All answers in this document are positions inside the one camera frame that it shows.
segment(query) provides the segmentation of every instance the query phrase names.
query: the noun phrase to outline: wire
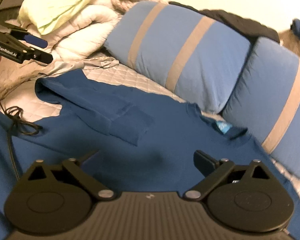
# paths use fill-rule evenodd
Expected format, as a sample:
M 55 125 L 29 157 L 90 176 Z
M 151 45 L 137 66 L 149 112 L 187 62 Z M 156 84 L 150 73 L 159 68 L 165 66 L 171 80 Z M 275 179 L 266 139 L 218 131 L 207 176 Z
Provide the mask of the wire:
M 7 133 L 7 141 L 8 141 L 9 156 L 10 156 L 11 164 L 13 167 L 13 171 L 15 173 L 17 180 L 19 180 L 20 175 L 18 172 L 15 158 L 14 158 L 14 152 L 13 152 L 13 146 L 12 146 L 13 129 L 16 128 L 18 133 L 31 136 L 31 135 L 38 134 L 39 131 L 41 129 L 43 129 L 43 127 L 40 125 L 37 125 L 35 123 L 22 120 L 23 109 L 18 106 L 11 106 L 7 109 L 4 109 L 2 106 L 2 103 L 0 101 L 0 107 L 2 108 L 2 111 L 4 112 L 4 114 L 12 120 L 12 124 L 9 127 L 9 130 Z M 33 131 L 27 131 L 26 127 L 31 128 Z

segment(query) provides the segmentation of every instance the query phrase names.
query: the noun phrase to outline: light green pillow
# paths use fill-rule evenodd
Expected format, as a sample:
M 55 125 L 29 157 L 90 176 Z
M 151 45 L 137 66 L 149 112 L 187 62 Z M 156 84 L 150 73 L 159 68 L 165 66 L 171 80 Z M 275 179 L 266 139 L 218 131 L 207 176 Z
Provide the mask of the light green pillow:
M 18 20 L 22 27 L 34 24 L 41 35 L 46 35 L 78 13 L 91 0 L 24 0 Z

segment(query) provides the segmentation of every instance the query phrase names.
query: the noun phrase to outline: mattress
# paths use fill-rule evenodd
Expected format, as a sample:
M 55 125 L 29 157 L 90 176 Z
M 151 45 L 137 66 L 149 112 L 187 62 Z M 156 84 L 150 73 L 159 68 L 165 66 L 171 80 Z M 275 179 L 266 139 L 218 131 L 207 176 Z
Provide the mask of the mattress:
M 134 70 L 122 64 L 106 69 L 84 68 L 83 72 L 87 78 L 91 80 L 104 82 L 111 85 L 136 87 L 145 92 L 167 95 L 179 102 L 184 102 L 184 100 L 161 85 L 158 85 L 149 78 L 138 74 Z M 35 80 L 30 80 L 19 85 L 12 92 L 10 92 L 5 99 L 2 100 L 3 106 L 5 108 L 10 106 L 19 106 L 23 108 L 23 118 L 30 122 L 35 122 L 44 117 L 58 116 L 61 110 L 61 105 L 53 105 L 39 100 L 34 93 L 34 84 Z M 211 115 L 207 113 L 202 114 L 217 120 L 223 120 L 222 117 L 218 115 Z M 293 183 L 300 196 L 300 180 L 291 175 L 279 163 L 275 162 L 274 160 L 273 163 L 277 169 Z

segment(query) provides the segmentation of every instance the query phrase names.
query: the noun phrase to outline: beige stripe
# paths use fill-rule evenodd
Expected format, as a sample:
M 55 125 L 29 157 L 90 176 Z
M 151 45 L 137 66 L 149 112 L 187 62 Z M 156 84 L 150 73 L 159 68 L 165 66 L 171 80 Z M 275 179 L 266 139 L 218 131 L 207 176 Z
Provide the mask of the beige stripe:
M 201 18 L 197 26 L 186 40 L 185 44 L 183 44 L 181 50 L 171 65 L 166 80 L 166 89 L 174 92 L 183 68 L 185 67 L 204 34 L 214 22 L 215 20 L 208 17 Z
M 136 36 L 133 39 L 133 42 L 131 44 L 129 53 L 128 53 L 128 66 L 132 69 L 135 69 L 136 65 L 136 59 L 138 55 L 138 51 L 141 45 L 141 42 L 146 35 L 148 29 L 158 16 L 158 14 L 161 12 L 161 10 L 166 7 L 167 4 L 164 3 L 157 3 L 152 10 L 149 12 L 147 17 L 144 19 L 143 23 L 141 24 Z
M 277 147 L 285 132 L 287 131 L 291 121 L 296 114 L 296 111 L 300 105 L 300 62 L 298 71 L 292 85 L 289 97 L 284 105 L 282 112 L 274 124 L 271 132 L 262 143 L 262 147 L 266 150 L 267 153 L 272 153 L 273 150 Z

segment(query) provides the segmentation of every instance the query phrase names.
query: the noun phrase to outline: blue pillow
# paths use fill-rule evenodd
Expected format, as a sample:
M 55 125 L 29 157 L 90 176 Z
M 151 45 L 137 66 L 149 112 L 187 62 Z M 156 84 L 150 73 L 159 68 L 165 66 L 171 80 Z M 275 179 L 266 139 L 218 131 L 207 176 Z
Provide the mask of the blue pillow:
M 271 157 L 300 178 L 300 58 L 259 38 L 223 118 L 244 126 Z
M 104 46 L 121 63 L 182 99 L 219 113 L 237 82 L 250 42 L 189 9 L 141 1 Z

